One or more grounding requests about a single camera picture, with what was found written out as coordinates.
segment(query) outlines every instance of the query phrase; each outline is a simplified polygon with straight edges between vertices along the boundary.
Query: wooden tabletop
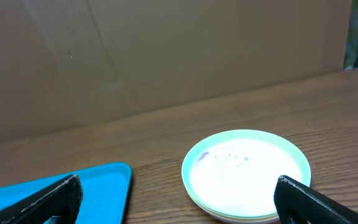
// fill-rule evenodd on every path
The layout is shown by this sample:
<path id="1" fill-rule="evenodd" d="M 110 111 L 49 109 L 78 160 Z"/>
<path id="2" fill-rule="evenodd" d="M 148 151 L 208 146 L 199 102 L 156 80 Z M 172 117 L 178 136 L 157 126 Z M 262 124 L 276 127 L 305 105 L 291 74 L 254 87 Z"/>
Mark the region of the wooden tabletop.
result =
<path id="1" fill-rule="evenodd" d="M 180 169 L 194 144 L 230 129 L 287 138 L 312 188 L 358 212 L 358 69 L 0 144 L 0 186 L 122 161 L 134 172 L 128 223 L 219 223 L 187 196 Z"/>

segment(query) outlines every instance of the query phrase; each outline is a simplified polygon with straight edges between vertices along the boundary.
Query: blue plastic tray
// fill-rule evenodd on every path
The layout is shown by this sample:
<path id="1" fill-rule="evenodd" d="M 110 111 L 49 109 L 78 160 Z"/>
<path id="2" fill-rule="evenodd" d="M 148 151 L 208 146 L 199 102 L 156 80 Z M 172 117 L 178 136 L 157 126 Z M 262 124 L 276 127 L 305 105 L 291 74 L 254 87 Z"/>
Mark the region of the blue plastic tray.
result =
<path id="1" fill-rule="evenodd" d="M 77 224 L 122 222 L 132 175 L 131 168 L 122 162 L 2 187 L 0 209 L 36 193 L 68 174 L 78 174 L 84 192 Z"/>

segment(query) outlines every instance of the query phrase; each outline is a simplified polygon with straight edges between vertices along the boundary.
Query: brown wall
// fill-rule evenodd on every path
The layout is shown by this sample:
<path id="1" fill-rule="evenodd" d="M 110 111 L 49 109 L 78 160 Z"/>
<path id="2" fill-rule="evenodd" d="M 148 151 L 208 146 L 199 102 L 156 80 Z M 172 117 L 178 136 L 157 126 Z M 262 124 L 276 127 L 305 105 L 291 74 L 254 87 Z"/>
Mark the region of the brown wall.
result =
<path id="1" fill-rule="evenodd" d="M 340 70 L 350 0 L 0 0 L 0 141 Z"/>

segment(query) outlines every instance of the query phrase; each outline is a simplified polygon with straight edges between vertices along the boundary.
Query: light green plate rim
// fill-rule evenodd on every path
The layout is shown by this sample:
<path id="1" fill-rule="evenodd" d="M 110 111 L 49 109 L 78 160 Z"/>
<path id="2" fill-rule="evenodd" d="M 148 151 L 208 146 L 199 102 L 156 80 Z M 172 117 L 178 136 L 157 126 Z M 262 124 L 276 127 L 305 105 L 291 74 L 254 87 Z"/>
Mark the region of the light green plate rim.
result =
<path id="1" fill-rule="evenodd" d="M 181 177 L 183 179 L 183 183 L 185 185 L 186 191 L 190 195 L 191 198 L 195 199 L 198 203 L 204 205 L 205 207 L 209 208 L 209 210 L 215 211 L 220 214 L 225 214 L 227 217 L 233 217 L 233 218 L 262 218 L 262 217 L 271 217 L 272 215 L 275 215 L 276 213 L 271 214 L 265 214 L 262 216 L 257 217 L 243 217 L 241 215 L 235 214 L 235 213 L 224 213 L 222 210 L 208 205 L 203 200 L 197 196 L 191 187 L 190 184 L 190 170 L 195 163 L 195 161 L 199 158 L 200 154 L 202 154 L 205 149 L 224 142 L 224 141 L 230 141 L 234 139 L 254 139 L 264 142 L 269 142 L 270 144 L 273 144 L 283 151 L 285 151 L 288 155 L 290 155 L 294 161 L 298 164 L 300 171 L 301 171 L 301 183 L 310 186 L 311 182 L 311 169 L 309 162 L 305 155 L 296 147 L 294 144 L 292 144 L 290 141 L 277 136 L 272 133 L 268 133 L 265 131 L 257 131 L 257 130 L 249 130 L 249 129 L 238 129 L 238 130 L 232 130 L 232 131 L 224 131 L 221 133 L 214 134 L 210 137 L 207 137 L 197 143 L 195 146 L 193 146 L 190 151 L 187 153 L 182 167 L 181 167 Z"/>

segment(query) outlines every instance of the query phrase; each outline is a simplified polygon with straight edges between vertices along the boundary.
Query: black object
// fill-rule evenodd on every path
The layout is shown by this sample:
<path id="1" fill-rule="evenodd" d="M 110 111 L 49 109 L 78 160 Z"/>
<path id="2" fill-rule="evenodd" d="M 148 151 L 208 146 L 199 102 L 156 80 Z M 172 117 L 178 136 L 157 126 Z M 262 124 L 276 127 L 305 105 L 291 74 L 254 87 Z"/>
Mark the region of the black object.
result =
<path id="1" fill-rule="evenodd" d="M 83 191 L 77 175 L 68 175 L 52 185 L 0 211 L 0 224 L 74 224 Z"/>
<path id="2" fill-rule="evenodd" d="M 274 203 L 282 224 L 358 224 L 358 213 L 285 175 L 278 178 Z"/>

